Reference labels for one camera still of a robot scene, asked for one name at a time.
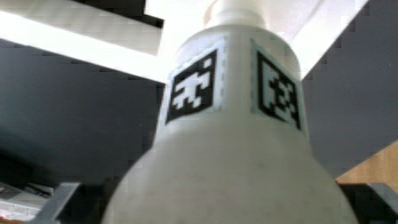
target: dark gray wall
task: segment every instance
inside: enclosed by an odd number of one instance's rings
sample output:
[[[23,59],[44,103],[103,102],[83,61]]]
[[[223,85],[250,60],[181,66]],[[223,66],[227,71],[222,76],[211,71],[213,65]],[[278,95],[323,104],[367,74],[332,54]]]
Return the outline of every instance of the dark gray wall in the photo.
[[[0,153],[31,165],[35,181],[122,175],[151,144],[161,88],[0,41]]]
[[[369,0],[303,80],[314,154],[334,177],[398,140],[396,15],[398,1]]]

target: printed square pattern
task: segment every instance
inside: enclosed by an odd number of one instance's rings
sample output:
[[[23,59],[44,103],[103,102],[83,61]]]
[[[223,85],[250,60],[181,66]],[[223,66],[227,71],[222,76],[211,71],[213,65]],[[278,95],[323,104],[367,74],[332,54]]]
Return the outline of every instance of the printed square pattern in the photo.
[[[165,123],[213,106],[214,68],[216,51],[193,62],[174,76]]]
[[[261,52],[257,52],[259,110],[302,130],[296,88],[289,77],[284,75]]]

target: wooden surface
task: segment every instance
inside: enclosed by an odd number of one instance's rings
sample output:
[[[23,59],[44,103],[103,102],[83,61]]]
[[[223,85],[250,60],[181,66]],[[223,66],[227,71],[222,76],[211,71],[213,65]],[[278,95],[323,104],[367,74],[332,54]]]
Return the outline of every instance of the wooden surface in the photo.
[[[383,183],[398,192],[398,141],[335,180],[341,184]]]

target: black panel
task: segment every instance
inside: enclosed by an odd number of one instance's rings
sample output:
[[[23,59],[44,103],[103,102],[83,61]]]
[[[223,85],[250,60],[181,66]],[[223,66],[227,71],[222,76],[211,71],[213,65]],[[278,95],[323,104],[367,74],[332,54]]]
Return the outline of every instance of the black panel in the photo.
[[[163,27],[163,20],[143,15],[145,0],[74,0],[97,9],[115,13],[154,27]]]

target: white bottle-shaped object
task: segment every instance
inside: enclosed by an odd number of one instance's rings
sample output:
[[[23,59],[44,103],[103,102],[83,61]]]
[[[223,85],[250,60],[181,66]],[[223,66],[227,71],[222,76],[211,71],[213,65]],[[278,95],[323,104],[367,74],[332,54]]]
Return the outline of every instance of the white bottle-shaped object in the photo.
[[[154,144],[104,224],[357,223],[310,153],[294,54],[255,13],[229,12],[175,54]]]

